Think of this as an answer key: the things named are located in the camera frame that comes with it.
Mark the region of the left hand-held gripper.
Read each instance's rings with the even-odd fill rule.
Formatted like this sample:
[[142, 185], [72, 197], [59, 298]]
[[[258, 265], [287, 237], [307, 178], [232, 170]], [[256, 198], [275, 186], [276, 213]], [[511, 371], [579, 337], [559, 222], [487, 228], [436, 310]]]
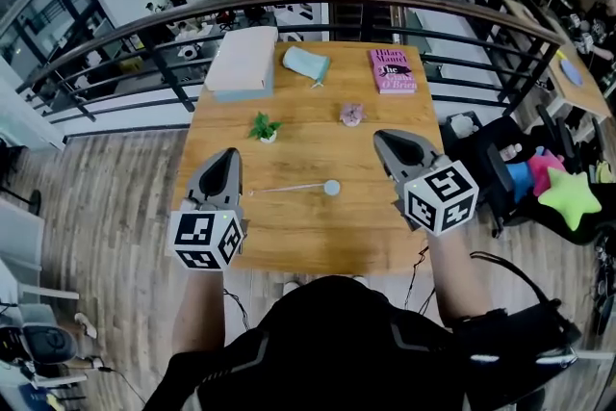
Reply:
[[192, 175], [190, 199], [170, 213], [168, 226], [168, 249], [186, 269], [225, 271], [242, 252], [242, 192], [243, 163], [235, 147], [214, 154]]

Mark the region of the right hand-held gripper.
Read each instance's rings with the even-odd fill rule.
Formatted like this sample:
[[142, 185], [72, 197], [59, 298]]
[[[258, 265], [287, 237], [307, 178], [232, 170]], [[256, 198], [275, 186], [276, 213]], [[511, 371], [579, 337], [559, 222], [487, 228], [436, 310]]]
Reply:
[[395, 185], [395, 205], [412, 230], [441, 236], [473, 217], [479, 188], [461, 161], [427, 171], [439, 158], [436, 147], [423, 136], [402, 130], [376, 131], [373, 144], [387, 175], [402, 181]]

